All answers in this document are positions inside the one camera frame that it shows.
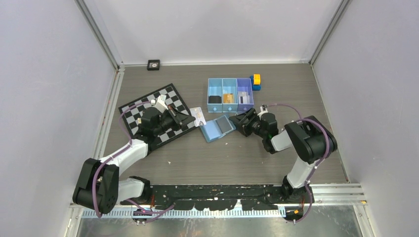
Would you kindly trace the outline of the grey silver card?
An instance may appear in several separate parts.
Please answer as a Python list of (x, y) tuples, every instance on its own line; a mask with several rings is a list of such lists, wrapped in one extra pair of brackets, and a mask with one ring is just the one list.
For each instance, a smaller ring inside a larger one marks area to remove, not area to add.
[(221, 116), (215, 120), (222, 136), (235, 130), (235, 126), (231, 123), (227, 116)]

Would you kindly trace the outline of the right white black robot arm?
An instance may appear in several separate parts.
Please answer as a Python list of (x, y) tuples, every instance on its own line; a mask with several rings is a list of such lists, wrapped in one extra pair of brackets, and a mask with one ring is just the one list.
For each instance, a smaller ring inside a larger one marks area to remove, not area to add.
[(278, 128), (275, 115), (266, 107), (261, 107), (259, 113), (250, 109), (229, 120), (242, 135), (255, 134), (262, 138), (263, 147), (270, 154), (290, 147), (295, 149), (297, 159), (284, 177), (279, 193), (268, 194), (268, 197), (278, 197), (291, 203), (311, 199), (308, 194), (310, 178), (320, 163), (337, 149), (335, 137), (314, 116), (290, 122), (282, 131)]

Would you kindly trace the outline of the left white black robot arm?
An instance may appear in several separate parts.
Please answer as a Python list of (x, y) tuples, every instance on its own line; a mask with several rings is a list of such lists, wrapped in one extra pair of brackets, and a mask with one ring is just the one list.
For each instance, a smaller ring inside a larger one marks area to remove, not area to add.
[(138, 176), (121, 181), (120, 175), (154, 151), (160, 135), (167, 130), (180, 130), (194, 121), (194, 116), (172, 107), (145, 109), (137, 133), (124, 147), (101, 159), (88, 158), (83, 163), (73, 202), (93, 209), (98, 217), (123, 201), (147, 204), (152, 198), (150, 181)]

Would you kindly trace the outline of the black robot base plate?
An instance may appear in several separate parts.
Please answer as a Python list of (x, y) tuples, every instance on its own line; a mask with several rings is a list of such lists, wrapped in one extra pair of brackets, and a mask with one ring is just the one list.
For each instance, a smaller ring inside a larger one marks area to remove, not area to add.
[(274, 210), (279, 204), (301, 207), (314, 203), (312, 194), (302, 187), (295, 191), (280, 185), (152, 185), (137, 204), (152, 204), (158, 210), (171, 205), (175, 210), (222, 211), (240, 206), (242, 210)]

